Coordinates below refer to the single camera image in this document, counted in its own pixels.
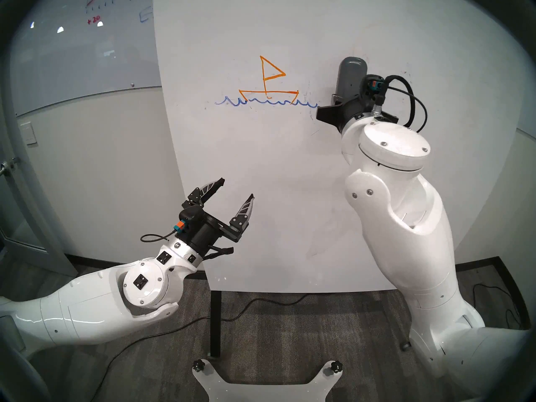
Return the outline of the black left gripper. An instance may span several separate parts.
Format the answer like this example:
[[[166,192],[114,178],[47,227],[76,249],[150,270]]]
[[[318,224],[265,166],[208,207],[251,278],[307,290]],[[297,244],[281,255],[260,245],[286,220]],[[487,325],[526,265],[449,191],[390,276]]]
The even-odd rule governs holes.
[[[205,203],[224,185],[225,179],[219,178],[202,187],[196,187],[182,203],[182,208]],[[226,225],[208,213],[196,213],[187,218],[187,244],[199,254],[202,260],[214,259],[234,253],[234,247],[216,247],[221,237],[237,243],[249,225],[253,211],[254,194],[243,203],[237,214]]]

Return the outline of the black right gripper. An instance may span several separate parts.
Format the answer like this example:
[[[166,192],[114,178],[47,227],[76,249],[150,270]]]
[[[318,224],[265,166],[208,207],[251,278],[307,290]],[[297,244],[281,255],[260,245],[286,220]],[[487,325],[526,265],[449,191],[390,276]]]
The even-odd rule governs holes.
[[[350,120],[370,113],[373,106],[372,99],[355,97],[347,100],[344,95],[332,94],[330,106],[317,108],[316,120],[333,125],[340,134],[343,134],[343,128]]]

